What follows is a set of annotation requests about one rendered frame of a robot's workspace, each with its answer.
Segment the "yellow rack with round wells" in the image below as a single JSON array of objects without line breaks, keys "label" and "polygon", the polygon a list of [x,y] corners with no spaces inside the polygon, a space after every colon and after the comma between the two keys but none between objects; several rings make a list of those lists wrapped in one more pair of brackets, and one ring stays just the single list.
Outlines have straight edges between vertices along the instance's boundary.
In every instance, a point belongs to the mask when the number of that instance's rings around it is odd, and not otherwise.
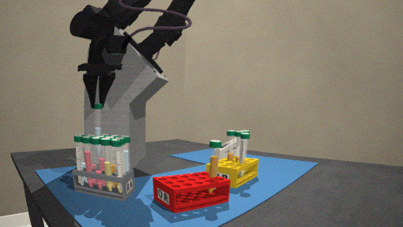
[{"label": "yellow rack with round wells", "polygon": [[[259,160],[257,158],[246,158],[246,163],[243,164],[236,161],[235,156],[233,157],[233,160],[223,158],[219,160],[217,176],[231,180],[230,188],[237,188],[257,176],[258,165]],[[237,173],[245,169],[244,176],[240,177]]]}]

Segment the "blue bench mat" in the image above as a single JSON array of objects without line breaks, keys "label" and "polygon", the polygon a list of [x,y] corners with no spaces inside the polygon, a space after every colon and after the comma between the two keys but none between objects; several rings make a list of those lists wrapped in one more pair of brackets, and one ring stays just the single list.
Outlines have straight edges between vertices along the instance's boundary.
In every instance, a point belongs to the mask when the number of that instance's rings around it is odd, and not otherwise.
[{"label": "blue bench mat", "polygon": [[77,166],[35,171],[81,227],[220,227],[278,194],[318,164],[247,154],[247,158],[259,159],[257,176],[230,188],[228,202],[174,213],[154,199],[153,177],[206,171],[210,151],[170,155],[205,165],[136,177],[135,191],[126,201],[76,192],[73,169]]}]

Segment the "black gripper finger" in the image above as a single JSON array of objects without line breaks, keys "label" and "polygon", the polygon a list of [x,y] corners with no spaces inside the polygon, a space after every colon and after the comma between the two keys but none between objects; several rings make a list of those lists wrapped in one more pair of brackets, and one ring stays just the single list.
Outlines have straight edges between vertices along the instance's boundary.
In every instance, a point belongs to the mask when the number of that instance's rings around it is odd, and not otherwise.
[{"label": "black gripper finger", "polygon": [[105,76],[99,77],[100,104],[103,104],[103,107],[104,107],[104,102],[105,102],[106,96],[109,92],[110,87],[113,84],[114,79],[115,79],[115,75],[105,75]]},{"label": "black gripper finger", "polygon": [[95,107],[95,94],[96,94],[97,80],[98,80],[98,75],[89,75],[89,76],[83,77],[83,82],[86,86],[86,90],[88,92],[92,108]]}]

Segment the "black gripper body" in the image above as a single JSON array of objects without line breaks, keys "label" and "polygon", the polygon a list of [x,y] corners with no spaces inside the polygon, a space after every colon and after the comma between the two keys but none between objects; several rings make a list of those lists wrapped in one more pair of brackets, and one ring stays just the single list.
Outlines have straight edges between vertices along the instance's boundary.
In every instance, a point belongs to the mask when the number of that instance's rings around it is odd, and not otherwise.
[{"label": "black gripper body", "polygon": [[[84,69],[84,70],[83,70]],[[115,75],[115,73],[110,73],[117,70],[122,69],[122,64],[119,65],[109,65],[109,64],[92,64],[92,63],[84,63],[79,65],[77,71],[87,71],[87,73],[83,74],[83,77],[89,75],[98,75],[98,77],[102,77],[105,75]],[[105,74],[105,75],[103,75]]]}]

